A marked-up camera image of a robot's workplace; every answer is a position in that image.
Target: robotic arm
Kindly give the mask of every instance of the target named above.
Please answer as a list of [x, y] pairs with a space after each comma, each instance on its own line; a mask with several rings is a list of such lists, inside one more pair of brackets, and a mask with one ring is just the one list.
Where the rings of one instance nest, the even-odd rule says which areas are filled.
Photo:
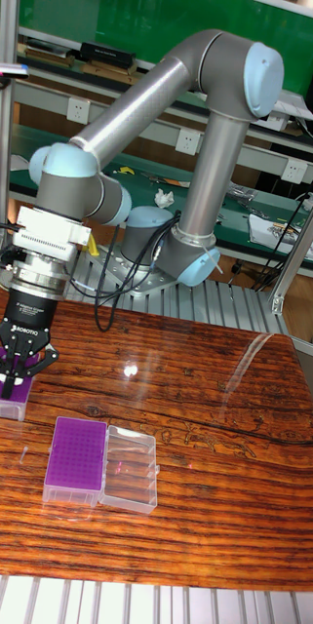
[[[11, 397], [14, 384], [59, 356], [50, 344], [50, 325], [64, 297], [65, 264], [75, 244], [89, 238], [83, 218], [117, 225], [130, 213], [129, 193], [101, 170], [188, 90], [207, 94], [210, 118], [185, 209], [164, 239], [157, 266], [187, 286], [208, 277], [218, 257], [215, 221], [248, 125], [271, 111], [283, 73], [283, 61], [271, 48], [206, 30], [173, 48], [68, 144], [34, 154], [29, 172], [39, 186], [36, 204], [34, 210], [20, 209], [20, 230], [14, 235], [25, 259], [14, 262], [0, 323], [6, 350], [5, 360], [0, 358], [4, 398]], [[44, 359], [27, 367], [27, 358], [43, 348]]]

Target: metal grating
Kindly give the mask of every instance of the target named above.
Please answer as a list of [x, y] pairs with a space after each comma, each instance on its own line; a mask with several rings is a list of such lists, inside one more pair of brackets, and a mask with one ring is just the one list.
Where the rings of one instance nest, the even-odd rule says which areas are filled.
[[[87, 293], [93, 293], [98, 277], [97, 265], [87, 254], [81, 253], [75, 267], [74, 279], [91, 289]], [[107, 276], [104, 289], [114, 291], [116, 287], [113, 279]], [[71, 285], [66, 298], [89, 303], [94, 301], [75, 291]], [[121, 296], [117, 307], [253, 332], [288, 333], [283, 317], [272, 313], [265, 292], [242, 290], [238, 286], [228, 286], [212, 280], [195, 288], [173, 284], [146, 294], [126, 293]]]

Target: clear plastic lid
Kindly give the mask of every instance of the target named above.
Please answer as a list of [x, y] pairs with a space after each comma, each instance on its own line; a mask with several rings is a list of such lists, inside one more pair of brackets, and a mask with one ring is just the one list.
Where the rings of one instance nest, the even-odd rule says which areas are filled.
[[152, 436], [80, 418], [59, 417], [43, 499], [97, 503], [149, 514], [157, 506]]

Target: wooden table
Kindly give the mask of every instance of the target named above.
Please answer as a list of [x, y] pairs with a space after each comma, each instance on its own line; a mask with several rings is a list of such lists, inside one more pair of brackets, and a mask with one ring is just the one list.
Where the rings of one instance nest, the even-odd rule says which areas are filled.
[[[65, 302], [52, 342], [25, 422], [0, 418], [0, 573], [313, 590], [313, 404], [289, 338], [122, 311], [102, 334]], [[59, 415], [156, 436], [151, 516], [43, 504]]]

